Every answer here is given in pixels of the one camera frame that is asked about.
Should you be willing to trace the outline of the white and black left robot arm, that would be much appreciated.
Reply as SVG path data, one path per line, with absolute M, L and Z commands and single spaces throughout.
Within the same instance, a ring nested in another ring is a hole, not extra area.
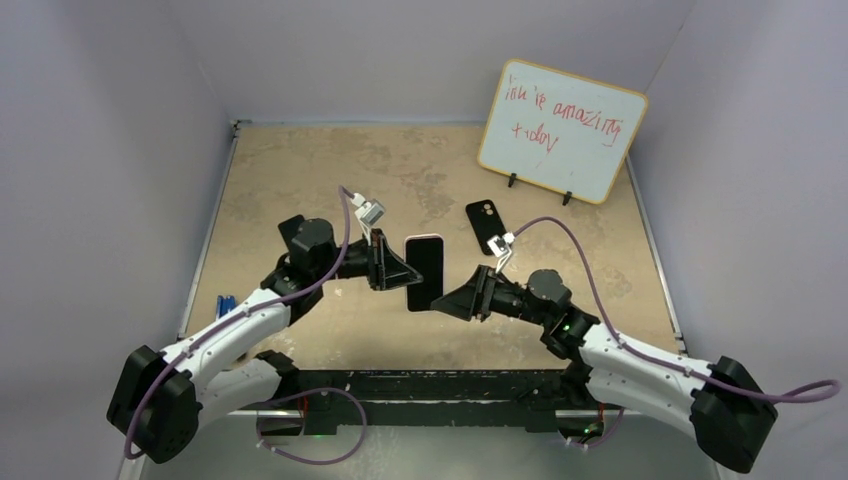
M 309 313 L 324 283 L 362 277 L 374 291 L 422 282 L 379 229 L 338 245 L 330 222 L 294 216 L 278 229 L 288 249 L 242 303 L 203 330 L 154 350 L 143 345 L 126 359 L 106 418 L 125 436 L 125 453 L 156 463 L 176 457 L 197 431 L 243 406 L 267 402 L 284 409 L 297 399 L 292 361 L 263 352 L 232 364 L 265 338 Z

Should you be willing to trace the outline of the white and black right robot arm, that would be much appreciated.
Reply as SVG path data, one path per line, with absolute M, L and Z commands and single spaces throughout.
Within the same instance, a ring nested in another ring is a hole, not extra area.
M 561 392 L 576 407 L 592 400 L 650 416 L 693 438 L 713 461 L 749 473 L 778 413 L 738 361 L 687 358 L 624 334 L 572 302 L 550 269 L 525 284 L 481 265 L 462 286 L 437 298 L 434 311 L 465 321 L 497 313 L 539 325 L 541 342 L 556 357 L 581 367 L 564 376 Z

